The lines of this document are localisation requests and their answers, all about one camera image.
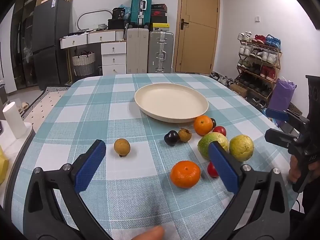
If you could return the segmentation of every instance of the tangerine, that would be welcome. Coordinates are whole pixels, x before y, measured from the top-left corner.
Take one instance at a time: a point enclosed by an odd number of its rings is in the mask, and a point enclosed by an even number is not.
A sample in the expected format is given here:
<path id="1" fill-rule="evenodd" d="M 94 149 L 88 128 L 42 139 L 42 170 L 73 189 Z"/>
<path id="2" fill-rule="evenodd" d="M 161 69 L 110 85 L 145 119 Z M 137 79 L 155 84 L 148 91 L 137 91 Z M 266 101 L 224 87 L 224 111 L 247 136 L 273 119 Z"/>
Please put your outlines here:
<path id="1" fill-rule="evenodd" d="M 170 172 L 170 179 L 174 185 L 181 188 L 191 188 L 198 183 L 201 170 L 197 164 L 191 161 L 176 163 Z"/>
<path id="2" fill-rule="evenodd" d="M 206 115 L 201 115 L 195 119 L 193 126 L 197 134 L 204 136 L 207 133 L 211 132 L 213 122 L 210 117 Z"/>

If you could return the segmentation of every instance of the checkered tablecloth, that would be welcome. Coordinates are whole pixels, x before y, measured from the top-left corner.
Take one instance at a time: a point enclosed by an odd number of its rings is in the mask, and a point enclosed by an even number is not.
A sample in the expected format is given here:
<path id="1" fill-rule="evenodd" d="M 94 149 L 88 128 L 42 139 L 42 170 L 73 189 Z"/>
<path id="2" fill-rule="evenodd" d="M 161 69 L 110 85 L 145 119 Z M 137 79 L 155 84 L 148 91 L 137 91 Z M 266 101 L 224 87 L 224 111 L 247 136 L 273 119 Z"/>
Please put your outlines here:
<path id="1" fill-rule="evenodd" d="M 171 82 L 191 87 L 209 101 L 206 115 L 227 130 L 230 140 L 246 134 L 255 144 L 247 161 L 255 170 L 280 168 L 288 174 L 289 154 L 264 139 L 274 124 L 240 96 L 215 80 L 192 74 L 123 74 L 91 77 L 73 84 L 36 133 L 20 167 L 12 200 L 12 221 L 22 231 L 25 196 L 33 169 L 59 169 L 73 161 L 96 139 L 107 145 L 87 190 L 80 193 L 100 225 L 114 239 L 131 239 L 154 225 L 163 225 L 165 239 L 200 239 L 232 198 L 219 178 L 207 174 L 208 161 L 197 150 L 200 136 L 192 123 L 165 123 L 148 117 L 134 101 L 135 92 L 148 84 Z M 164 135 L 180 127 L 192 131 L 187 143 L 166 145 Z M 131 152 L 119 158 L 113 143 L 126 138 Z M 201 179 L 191 189 L 177 188 L 169 179 L 175 163 L 191 160 L 201 168 Z M 287 184 L 289 206 L 297 194 Z M 75 224 L 61 195 L 57 200 L 66 221 Z"/>

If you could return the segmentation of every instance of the screw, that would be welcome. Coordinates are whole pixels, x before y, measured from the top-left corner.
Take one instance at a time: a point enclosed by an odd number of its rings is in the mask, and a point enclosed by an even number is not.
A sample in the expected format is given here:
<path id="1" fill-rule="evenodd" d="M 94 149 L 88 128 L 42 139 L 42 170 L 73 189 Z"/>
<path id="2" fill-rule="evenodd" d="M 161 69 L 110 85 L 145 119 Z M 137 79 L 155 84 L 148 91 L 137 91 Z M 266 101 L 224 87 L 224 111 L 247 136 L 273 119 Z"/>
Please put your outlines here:
<path id="1" fill-rule="evenodd" d="M 64 165 L 62 166 L 62 169 L 63 169 L 64 171 L 68 171 L 68 170 L 70 170 L 70 168 L 71 168 L 71 164 L 69 164 L 69 163 L 64 164 Z"/>
<path id="2" fill-rule="evenodd" d="M 33 170 L 33 172 L 34 172 L 35 174 L 39 173 L 40 171 L 41 171 L 41 168 L 40 168 L 40 167 L 36 167 L 36 168 Z"/>
<path id="3" fill-rule="evenodd" d="M 280 170 L 278 168 L 274 168 L 272 171 L 274 174 L 280 174 Z"/>
<path id="4" fill-rule="evenodd" d="M 251 171 L 251 166 L 248 165 L 248 164 L 245 164 L 245 165 L 242 166 L 242 169 L 243 169 L 244 171 Z"/>

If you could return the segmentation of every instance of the door frame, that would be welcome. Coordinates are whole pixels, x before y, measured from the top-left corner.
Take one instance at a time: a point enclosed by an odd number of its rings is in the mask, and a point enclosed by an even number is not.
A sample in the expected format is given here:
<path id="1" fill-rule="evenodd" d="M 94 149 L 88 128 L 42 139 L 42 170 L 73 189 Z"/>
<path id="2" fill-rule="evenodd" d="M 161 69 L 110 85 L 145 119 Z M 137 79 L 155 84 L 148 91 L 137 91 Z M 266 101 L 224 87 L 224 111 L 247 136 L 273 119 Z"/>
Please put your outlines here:
<path id="1" fill-rule="evenodd" d="M 177 24 L 176 24 L 176 35 L 175 35 L 175 43 L 174 43 L 174 54 L 173 54 L 173 63 L 172 67 L 175 72 L 177 71 L 177 54 L 178 54 L 178 43 L 179 43 L 179 34 L 180 34 L 180 19 L 181 19 L 181 7 L 182 0 L 178 0 L 178 12 L 177 12 Z M 217 42 L 218 42 L 218 33 L 219 33 L 219 21 L 220 21 L 220 0 L 218 0 L 218 16 L 217 16 L 217 29 L 216 29 L 216 39 L 213 47 L 213 55 L 212 55 L 212 63 L 211 63 L 211 71 L 213 69 L 213 63 L 216 56 Z"/>

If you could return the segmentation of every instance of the green suitcase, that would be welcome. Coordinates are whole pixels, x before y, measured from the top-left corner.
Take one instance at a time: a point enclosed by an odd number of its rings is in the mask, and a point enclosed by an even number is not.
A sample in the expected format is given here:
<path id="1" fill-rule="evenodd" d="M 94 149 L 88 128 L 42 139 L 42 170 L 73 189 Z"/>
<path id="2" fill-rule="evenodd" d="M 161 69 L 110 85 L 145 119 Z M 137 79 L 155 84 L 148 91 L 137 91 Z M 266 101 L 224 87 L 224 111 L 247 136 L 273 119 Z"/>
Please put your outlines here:
<path id="1" fill-rule="evenodd" d="M 131 25 L 149 28 L 151 17 L 151 0 L 131 1 Z"/>

